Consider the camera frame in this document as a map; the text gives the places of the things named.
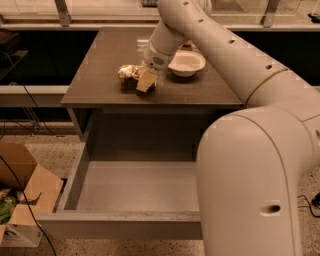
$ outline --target cardboard box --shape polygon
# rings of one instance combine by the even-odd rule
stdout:
[[[0,155],[16,173],[31,205],[34,216],[53,211],[62,188],[62,180],[37,164],[23,144],[0,143]],[[0,184],[19,189],[11,171],[0,159]],[[0,247],[38,247],[42,232],[34,222],[29,208],[18,204],[8,223],[0,225]]]

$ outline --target gray drawer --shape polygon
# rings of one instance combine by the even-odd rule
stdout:
[[[201,239],[196,150],[208,114],[91,112],[56,213],[56,238]]]

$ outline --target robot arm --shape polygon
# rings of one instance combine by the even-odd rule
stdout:
[[[203,11],[210,1],[158,0],[145,62],[166,68],[191,39],[247,110],[217,120],[198,148],[207,256],[302,255],[297,183],[320,162],[320,95]]]

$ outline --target black cable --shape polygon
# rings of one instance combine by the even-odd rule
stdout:
[[[5,53],[5,52],[3,52],[3,54],[9,59],[11,65],[12,65],[12,68],[13,68],[14,71],[16,72],[19,80],[20,80],[21,83],[22,83],[22,87],[24,88],[24,90],[25,90],[26,93],[28,94],[29,98],[32,100],[33,104],[34,104],[37,108],[39,108],[37,102],[34,100],[34,98],[32,97],[32,95],[31,95],[31,94],[29,93],[29,91],[27,90],[27,87],[26,87],[25,84],[23,83],[22,77],[20,76],[20,73],[18,72],[18,70],[16,69],[14,63],[12,62],[10,55],[7,54],[7,53]],[[57,137],[57,135],[56,135],[51,129],[49,129],[49,127],[46,125],[46,123],[45,123],[44,121],[42,121],[42,123],[43,123],[44,127],[45,127],[54,137]]]
[[[17,125],[21,126],[22,128],[24,128],[27,131],[30,131],[32,133],[36,133],[36,134],[41,134],[41,135],[48,135],[50,136],[51,134],[45,133],[45,132],[40,132],[40,131],[35,131],[34,129],[30,129],[24,125],[22,125],[21,123],[14,121],[12,119],[6,118],[8,121],[12,122],[12,123],[16,123]],[[54,137],[64,137],[63,135],[54,135]]]
[[[24,193],[23,186],[21,185],[21,183],[20,183],[17,175],[15,174],[15,172],[12,170],[12,168],[10,167],[10,165],[6,162],[6,160],[4,160],[4,158],[3,158],[1,155],[0,155],[0,159],[1,159],[1,160],[3,161],[3,163],[8,167],[8,169],[10,170],[10,172],[12,173],[12,175],[14,176],[14,178],[16,179],[16,181],[17,181],[17,183],[18,183],[18,185],[19,185],[19,187],[20,187],[20,190],[22,191],[23,198],[24,198],[24,200],[26,201],[26,204],[27,204],[27,206],[28,206],[28,208],[29,208],[29,211],[30,211],[30,213],[31,213],[32,219],[34,220],[34,222],[35,222],[35,224],[37,225],[37,227],[39,228],[39,230],[42,232],[42,234],[43,234],[43,235],[45,236],[45,238],[47,239],[47,241],[48,241],[48,243],[49,243],[49,245],[50,245],[50,247],[51,247],[51,249],[52,249],[52,251],[53,251],[53,254],[54,254],[55,256],[57,256],[56,250],[54,249],[54,246],[53,246],[50,238],[48,237],[48,235],[46,234],[46,232],[42,229],[42,227],[39,225],[39,223],[37,222],[36,218],[34,217],[34,214],[33,214],[33,212],[32,212],[32,209],[31,209],[31,207],[30,207],[30,204],[29,204],[29,202],[28,202],[27,196],[26,196],[26,194]]]
[[[303,198],[307,201],[308,206],[299,206],[298,208],[309,208],[309,210],[310,210],[310,212],[311,212],[311,214],[312,214],[313,217],[315,217],[315,218],[320,218],[319,215],[315,215],[315,214],[314,214],[314,212],[313,212],[313,210],[312,210],[312,206],[311,206],[308,198],[307,198],[305,195],[300,195],[300,196],[298,196],[298,198],[300,198],[300,197],[303,197]]]

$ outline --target white bowl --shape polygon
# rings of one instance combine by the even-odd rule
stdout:
[[[170,62],[169,68],[177,76],[188,77],[203,69],[205,64],[206,60],[201,54],[179,50]]]

